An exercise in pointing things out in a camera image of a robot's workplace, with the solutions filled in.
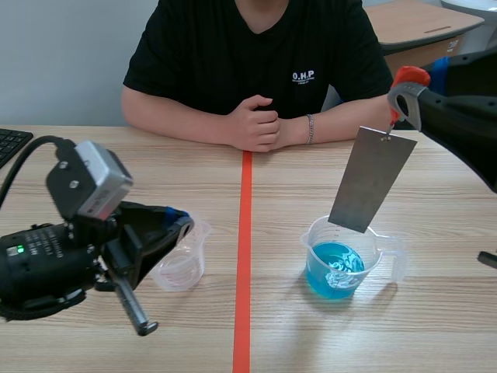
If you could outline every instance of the person's hand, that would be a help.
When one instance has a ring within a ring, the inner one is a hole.
[[[291,145],[302,145],[308,139],[309,124],[307,117],[295,119],[279,119],[280,136],[271,145],[271,150],[285,148]]]
[[[276,111],[256,111],[273,100],[253,96],[242,101],[226,116],[227,143],[250,152],[269,152],[280,136],[280,120]]]

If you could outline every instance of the clasped hands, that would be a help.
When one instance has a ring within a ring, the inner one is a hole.
[[[270,152],[289,145],[297,145],[297,128],[292,120],[278,117],[276,111],[258,111],[273,100],[262,96],[245,99],[225,119],[226,142],[250,152]]]

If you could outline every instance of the silver bracelet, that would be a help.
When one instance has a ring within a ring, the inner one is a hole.
[[[314,139],[314,118],[312,115],[307,114],[309,118],[309,139],[306,145],[312,144],[312,140]]]

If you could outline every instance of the clear plastic measuring cup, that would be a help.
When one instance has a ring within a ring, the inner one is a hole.
[[[369,228],[359,233],[328,222],[328,216],[316,220],[301,236],[308,248],[306,277],[309,284],[326,298],[345,298],[384,256],[393,256],[393,282],[401,281],[407,271],[408,256],[395,237],[377,235]]]
[[[192,215],[195,225],[179,244],[151,271],[155,283],[166,291],[185,291],[200,281],[205,271],[205,239],[212,228]]]

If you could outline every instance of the gray metal plate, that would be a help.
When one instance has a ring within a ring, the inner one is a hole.
[[[416,143],[361,127],[328,221],[364,233]]]

